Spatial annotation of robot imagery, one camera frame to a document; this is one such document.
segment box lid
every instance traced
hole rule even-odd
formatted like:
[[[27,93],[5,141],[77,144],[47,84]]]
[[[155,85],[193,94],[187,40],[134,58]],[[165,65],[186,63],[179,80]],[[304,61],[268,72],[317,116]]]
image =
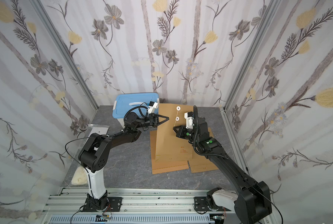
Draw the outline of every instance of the box lid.
[[[121,94],[117,96],[114,107],[113,107],[113,117],[114,118],[124,118],[124,115],[128,112],[128,110],[133,107],[140,106],[142,103],[149,104],[150,101],[159,103],[159,95],[155,92],[146,92],[146,93],[133,93],[133,94]],[[141,108],[142,113],[146,114],[146,109]],[[141,114],[138,109],[133,110],[139,117]]]

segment yellow flower print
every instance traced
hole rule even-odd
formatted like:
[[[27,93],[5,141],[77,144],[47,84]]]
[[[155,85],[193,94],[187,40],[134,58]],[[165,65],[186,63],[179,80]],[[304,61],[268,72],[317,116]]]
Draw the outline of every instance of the yellow flower print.
[[[209,33],[206,34],[204,42],[210,44],[215,40],[217,40],[216,33],[214,31],[209,31]]]
[[[161,72],[159,72],[159,71],[153,72],[153,75],[154,75],[155,77],[160,77],[160,78],[163,78],[163,77],[164,77],[164,74],[161,73]]]
[[[250,91],[246,94],[246,98],[251,97],[252,100],[256,100],[256,91],[254,88],[251,88]]]
[[[304,29],[313,20],[315,13],[316,8],[313,8],[299,15],[296,20],[296,25],[298,26],[298,28]]]
[[[30,31],[32,32],[32,33],[36,33],[37,32],[37,29],[36,29],[36,25],[34,24],[34,23],[32,23],[32,22],[27,22],[27,26],[30,28]]]
[[[79,44],[82,41],[82,37],[72,31],[68,32],[68,39],[72,44]]]
[[[316,101],[322,107],[333,108],[333,88],[321,91],[313,96],[311,100]]]
[[[180,25],[180,23],[182,22],[182,20],[181,19],[179,19],[178,17],[174,17],[174,19],[173,19],[173,25],[175,26],[175,27],[177,27],[178,25]]]
[[[155,11],[164,12],[168,7],[168,0],[156,0],[153,4]]]
[[[4,23],[12,23],[14,20],[13,13],[9,7],[0,1],[0,21]]]
[[[65,96],[66,96],[66,93],[65,93],[65,92],[63,92],[63,91],[59,91],[59,92],[57,92],[55,99],[56,99],[56,100],[61,100],[61,99],[62,99],[63,97],[65,97]]]
[[[309,51],[310,47],[309,47],[309,43],[308,41],[305,41],[302,46],[300,47],[300,49],[298,50],[299,54],[304,54],[307,53]]]

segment cardboard sheet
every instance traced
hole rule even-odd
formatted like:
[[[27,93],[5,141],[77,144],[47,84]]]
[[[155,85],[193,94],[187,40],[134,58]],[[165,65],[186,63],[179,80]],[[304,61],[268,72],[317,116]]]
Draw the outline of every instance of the cardboard sheet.
[[[169,117],[169,121],[158,126],[156,136],[156,162],[185,161],[192,159],[193,147],[186,140],[176,137],[174,126],[186,125],[184,113],[193,111],[193,106],[178,104],[159,104],[159,114]]]
[[[214,137],[211,128],[208,128],[210,137]],[[206,159],[205,156],[198,155],[193,150],[193,158],[189,160],[189,165],[191,169],[191,173],[198,173],[198,172],[204,172],[204,171],[210,171],[210,170],[217,170],[217,166],[211,162],[210,160]]]
[[[188,169],[189,165],[187,164],[187,161],[155,162],[156,136],[157,136],[157,131],[150,132],[152,173],[157,174],[157,173],[166,173],[166,172],[171,172],[171,171]]]

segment gray flower print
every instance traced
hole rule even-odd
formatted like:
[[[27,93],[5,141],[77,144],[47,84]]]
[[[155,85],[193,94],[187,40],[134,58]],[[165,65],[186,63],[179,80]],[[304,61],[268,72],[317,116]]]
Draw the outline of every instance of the gray flower print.
[[[268,65],[265,66],[265,75],[269,75],[269,76],[273,76],[276,72],[275,72],[275,68],[277,67],[279,63],[279,60],[276,60],[275,57],[271,58],[269,61],[268,61]]]
[[[175,57],[176,55],[177,53],[175,52],[175,50],[168,51],[165,55],[169,59],[168,63],[173,61],[174,64],[177,64],[179,59]]]
[[[74,136],[78,134],[78,128],[79,125],[77,124],[77,122],[72,122],[70,129],[72,130]]]
[[[275,76],[272,77],[272,79],[270,79],[268,81],[268,87],[265,89],[267,92],[270,92],[268,97],[272,97],[272,96],[276,95],[275,88],[278,87],[279,82],[280,82],[280,80],[277,79]]]
[[[236,116],[234,118],[234,126],[235,126],[236,130],[238,129],[238,127],[240,126],[240,124],[241,124],[240,118],[238,116]]]
[[[46,70],[48,68],[47,62],[42,61],[39,56],[35,54],[35,57],[31,57],[31,65],[36,68],[36,73],[39,74],[40,72],[43,75],[46,75]]]
[[[62,65],[57,65],[57,62],[55,60],[51,59],[48,64],[50,65],[50,70],[52,72],[55,72],[57,76],[59,76],[59,72],[63,73]]]
[[[108,15],[104,17],[106,23],[109,25],[113,24],[116,29],[120,29],[119,24],[124,24],[124,20],[120,18],[122,11],[115,5],[110,6],[108,4],[106,5],[105,11],[108,13]]]
[[[160,55],[161,53],[166,53],[166,47],[164,46],[164,40],[155,40],[153,42],[153,52],[156,52],[156,55]]]
[[[84,117],[84,115],[82,114],[78,120],[79,126],[80,128],[86,128],[88,125],[88,120]]]
[[[254,17],[251,21],[251,26],[258,26],[259,23],[261,22],[261,19],[263,17],[263,14],[266,11],[266,6],[264,5],[259,11],[258,11],[258,15],[257,17]]]
[[[243,33],[246,33],[250,30],[250,21],[241,20],[238,25],[236,26],[236,31],[230,32],[229,40],[233,40],[235,37],[241,40]]]
[[[107,39],[106,32],[108,31],[108,27],[104,24],[103,20],[94,19],[93,28],[95,29],[95,31],[92,31],[91,34],[96,40],[99,40],[99,37]]]

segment black cable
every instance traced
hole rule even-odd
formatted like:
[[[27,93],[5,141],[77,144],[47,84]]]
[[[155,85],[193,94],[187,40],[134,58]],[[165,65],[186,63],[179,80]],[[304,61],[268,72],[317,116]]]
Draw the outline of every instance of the black cable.
[[[205,214],[205,213],[208,212],[208,211],[205,211],[204,213],[200,213],[200,212],[196,211],[195,206],[196,206],[196,205],[194,205],[194,210],[195,210],[195,212],[199,213],[200,215],[203,215],[203,214]]]
[[[276,205],[273,203],[273,202],[271,202],[265,195],[263,195],[262,193],[260,193],[256,188],[254,188],[254,186],[251,186],[255,191],[257,191],[260,195],[262,195],[265,199],[267,199],[276,209],[277,209],[277,211],[280,213],[280,216],[281,216],[281,224],[283,224],[283,216],[282,216],[282,214],[281,214],[281,212],[280,212],[280,210],[276,207]]]
[[[146,117],[148,116],[148,110],[146,111],[146,115],[145,115],[145,116],[143,115],[142,110],[141,110],[140,108],[138,108],[138,110],[139,110],[140,115],[142,115],[143,118],[146,118]]]
[[[71,220],[70,220],[70,224],[72,224],[72,218],[74,217],[74,215],[77,214],[77,213],[79,213],[79,212],[80,212],[80,209],[81,209],[83,206],[84,206],[84,205],[82,205],[81,207],[79,207],[78,211],[72,215]]]
[[[146,107],[146,106],[136,106],[136,107],[133,107],[132,109],[130,109],[130,110],[128,110],[128,112],[124,115],[124,121],[127,119],[127,115],[130,113],[130,112],[132,112],[133,110],[135,110],[135,109],[138,109],[138,108],[145,108],[145,109],[147,109],[148,110],[148,108]]]
[[[222,154],[218,154],[218,153],[201,153],[199,152],[196,148],[198,146],[196,146],[196,138],[199,132],[199,116],[198,116],[198,107],[194,106],[194,119],[195,119],[195,123],[196,125],[194,126],[194,136],[193,136],[193,147],[194,147],[194,151],[198,154],[198,155],[215,155],[215,156],[220,156],[224,159],[229,159],[228,157],[222,155]]]

